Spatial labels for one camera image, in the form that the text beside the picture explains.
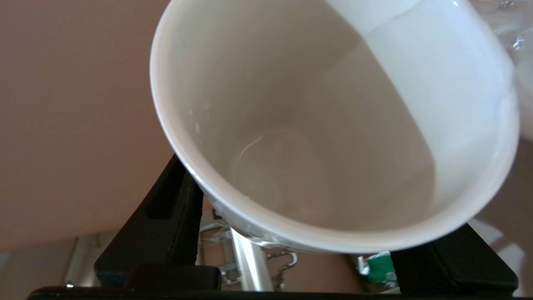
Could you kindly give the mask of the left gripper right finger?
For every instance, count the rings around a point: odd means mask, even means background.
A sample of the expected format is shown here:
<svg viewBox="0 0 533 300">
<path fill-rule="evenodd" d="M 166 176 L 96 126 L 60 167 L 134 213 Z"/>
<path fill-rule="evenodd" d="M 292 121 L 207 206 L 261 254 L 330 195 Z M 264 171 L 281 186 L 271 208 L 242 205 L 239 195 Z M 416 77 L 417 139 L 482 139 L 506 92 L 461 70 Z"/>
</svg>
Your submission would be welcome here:
<svg viewBox="0 0 533 300">
<path fill-rule="evenodd" d="M 433 242 L 392 251 L 402 294 L 512 294 L 518 277 L 469 225 Z"/>
</svg>

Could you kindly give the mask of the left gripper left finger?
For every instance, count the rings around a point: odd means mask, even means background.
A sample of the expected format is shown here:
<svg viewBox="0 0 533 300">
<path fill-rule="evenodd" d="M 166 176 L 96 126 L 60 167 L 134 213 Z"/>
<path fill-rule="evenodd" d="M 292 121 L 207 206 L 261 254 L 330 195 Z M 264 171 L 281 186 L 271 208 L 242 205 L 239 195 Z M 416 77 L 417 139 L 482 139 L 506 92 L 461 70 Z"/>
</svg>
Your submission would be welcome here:
<svg viewBox="0 0 533 300">
<path fill-rule="evenodd" d="M 100 286 L 132 292 L 219 291 L 220 270 L 196 265 L 202 197 L 172 156 L 95 262 Z"/>
</svg>

